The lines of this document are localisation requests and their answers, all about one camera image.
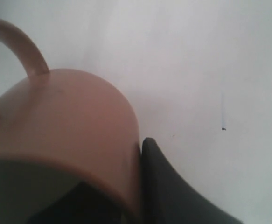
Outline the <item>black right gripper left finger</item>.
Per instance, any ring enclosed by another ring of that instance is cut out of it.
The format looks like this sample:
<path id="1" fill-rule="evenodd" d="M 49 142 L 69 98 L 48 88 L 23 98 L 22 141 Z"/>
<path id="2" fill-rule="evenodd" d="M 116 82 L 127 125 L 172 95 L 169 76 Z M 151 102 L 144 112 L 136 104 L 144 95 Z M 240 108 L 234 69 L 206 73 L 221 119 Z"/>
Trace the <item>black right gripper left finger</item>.
<path id="1" fill-rule="evenodd" d="M 106 195 L 85 182 L 45 209 L 28 218 L 27 224 L 125 224 L 122 210 Z"/>

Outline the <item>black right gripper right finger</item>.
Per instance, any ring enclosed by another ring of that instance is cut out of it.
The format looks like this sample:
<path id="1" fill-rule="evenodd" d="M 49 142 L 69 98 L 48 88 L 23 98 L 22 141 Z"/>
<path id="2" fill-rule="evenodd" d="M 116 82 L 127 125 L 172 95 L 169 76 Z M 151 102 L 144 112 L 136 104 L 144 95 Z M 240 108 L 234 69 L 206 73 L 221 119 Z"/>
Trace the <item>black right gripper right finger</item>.
<path id="1" fill-rule="evenodd" d="M 184 181 L 153 138 L 143 141 L 141 174 L 146 224 L 241 223 Z"/>

